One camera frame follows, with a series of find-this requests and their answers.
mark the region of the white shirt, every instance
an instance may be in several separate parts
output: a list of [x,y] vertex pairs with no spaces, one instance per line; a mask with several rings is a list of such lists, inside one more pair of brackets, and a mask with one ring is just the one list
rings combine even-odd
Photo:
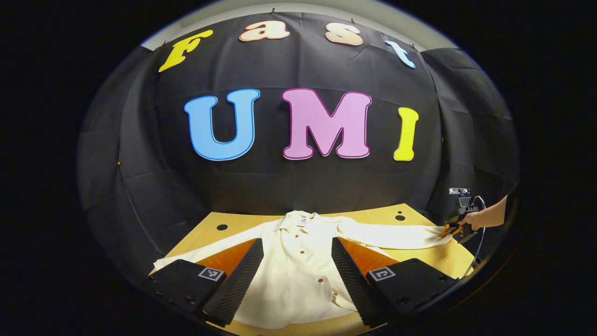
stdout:
[[352,240],[389,256],[380,248],[425,249],[446,244],[452,235],[441,238],[441,232],[442,228],[435,226],[361,224],[343,216],[292,211],[282,219],[194,251],[159,259],[154,266],[159,270],[177,259],[197,262],[261,238],[263,260],[234,319],[259,328],[279,329],[356,311],[331,257],[333,237]]

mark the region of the cable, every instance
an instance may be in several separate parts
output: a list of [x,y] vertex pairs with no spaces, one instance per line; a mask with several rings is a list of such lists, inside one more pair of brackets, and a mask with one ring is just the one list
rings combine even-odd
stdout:
[[[485,210],[485,200],[483,199],[483,197],[476,195],[474,198],[472,198],[472,200],[474,201],[474,199],[476,199],[477,197],[481,200],[481,203],[483,204],[483,210]],[[483,245],[484,237],[485,237],[485,228],[483,228],[483,233],[481,234],[481,242],[479,242],[479,247],[477,248],[477,253],[475,253],[475,259],[473,259],[473,261],[470,263],[469,268],[467,268],[466,272],[464,272],[464,275],[462,276],[463,279],[469,272],[470,268],[473,267],[473,264],[475,263],[475,261],[477,260],[477,257],[479,256],[479,251],[481,251],[481,245]]]

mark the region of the hand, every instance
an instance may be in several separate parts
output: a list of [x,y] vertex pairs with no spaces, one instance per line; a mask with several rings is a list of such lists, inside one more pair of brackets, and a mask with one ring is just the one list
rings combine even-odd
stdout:
[[478,212],[469,212],[466,216],[458,222],[460,224],[460,229],[462,229],[462,225],[468,223],[472,227],[473,231],[477,231],[479,229],[479,213]]

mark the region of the blue letter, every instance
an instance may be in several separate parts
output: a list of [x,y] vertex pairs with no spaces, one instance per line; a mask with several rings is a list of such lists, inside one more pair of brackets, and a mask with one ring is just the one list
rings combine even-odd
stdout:
[[408,53],[406,50],[402,49],[396,42],[386,41],[386,43],[392,46],[392,48],[394,49],[394,52],[396,53],[396,55],[398,55],[398,57],[400,57],[400,60],[404,64],[406,64],[414,69],[414,67],[415,67],[414,63],[413,63],[413,61],[411,61],[410,59],[407,58]]
[[184,106],[189,114],[190,140],[201,157],[212,161],[232,160],[251,149],[255,139],[253,102],[259,98],[259,90],[244,88],[230,92],[226,100],[234,104],[236,136],[230,142],[214,138],[211,124],[211,108],[218,103],[214,96],[193,99]]

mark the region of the pink letter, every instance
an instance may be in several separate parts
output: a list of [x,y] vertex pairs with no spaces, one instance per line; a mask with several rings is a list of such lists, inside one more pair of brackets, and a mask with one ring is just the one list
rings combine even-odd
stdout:
[[323,156],[330,154],[342,130],[342,143],[336,149],[339,157],[369,155],[365,142],[367,107],[371,104],[371,97],[364,93],[347,92],[331,117],[317,93],[310,88],[291,88],[282,93],[282,99],[290,104],[290,146],[284,149],[285,158],[302,160],[313,155],[313,148],[307,144],[307,130]]

